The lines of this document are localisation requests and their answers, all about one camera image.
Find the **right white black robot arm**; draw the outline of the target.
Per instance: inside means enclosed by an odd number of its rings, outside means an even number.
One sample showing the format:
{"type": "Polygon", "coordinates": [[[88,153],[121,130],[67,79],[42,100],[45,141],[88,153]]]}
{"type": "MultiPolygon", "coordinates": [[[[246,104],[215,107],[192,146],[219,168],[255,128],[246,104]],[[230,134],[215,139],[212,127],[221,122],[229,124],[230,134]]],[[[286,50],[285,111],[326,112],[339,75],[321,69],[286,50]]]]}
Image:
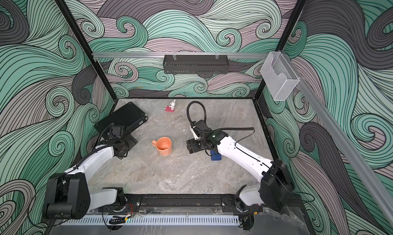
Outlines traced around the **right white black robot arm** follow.
{"type": "Polygon", "coordinates": [[[204,151],[209,156],[227,157],[258,181],[257,185],[243,185],[237,191],[234,195],[236,208],[246,212],[258,205],[281,211],[294,190],[287,165],[279,159],[264,158],[242,146],[227,134],[230,130],[228,127],[211,129],[206,124],[206,118],[193,121],[189,112],[186,116],[193,134],[193,138],[186,142],[190,154],[204,151]]]}

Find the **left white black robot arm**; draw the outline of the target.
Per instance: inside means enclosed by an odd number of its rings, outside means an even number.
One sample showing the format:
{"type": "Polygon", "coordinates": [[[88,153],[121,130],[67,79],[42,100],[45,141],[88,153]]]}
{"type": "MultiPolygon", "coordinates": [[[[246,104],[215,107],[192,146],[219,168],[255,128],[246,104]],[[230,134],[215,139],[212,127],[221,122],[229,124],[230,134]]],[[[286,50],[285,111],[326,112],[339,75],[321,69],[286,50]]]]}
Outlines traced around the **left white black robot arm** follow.
{"type": "Polygon", "coordinates": [[[81,219],[89,211],[109,207],[122,211],[126,197],[121,187],[106,187],[90,192],[88,181],[109,160],[123,159],[137,140],[126,126],[110,124],[104,130],[108,138],[64,173],[50,176],[43,204],[43,218],[47,220],[81,219]]]}

